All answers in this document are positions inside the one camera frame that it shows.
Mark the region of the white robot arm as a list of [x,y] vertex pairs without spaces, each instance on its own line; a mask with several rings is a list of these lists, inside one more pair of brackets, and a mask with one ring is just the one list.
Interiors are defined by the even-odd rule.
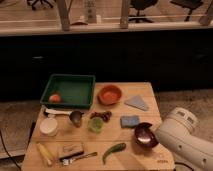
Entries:
[[198,125],[190,111],[174,108],[155,131],[160,144],[204,171],[213,171],[213,143],[192,134]]

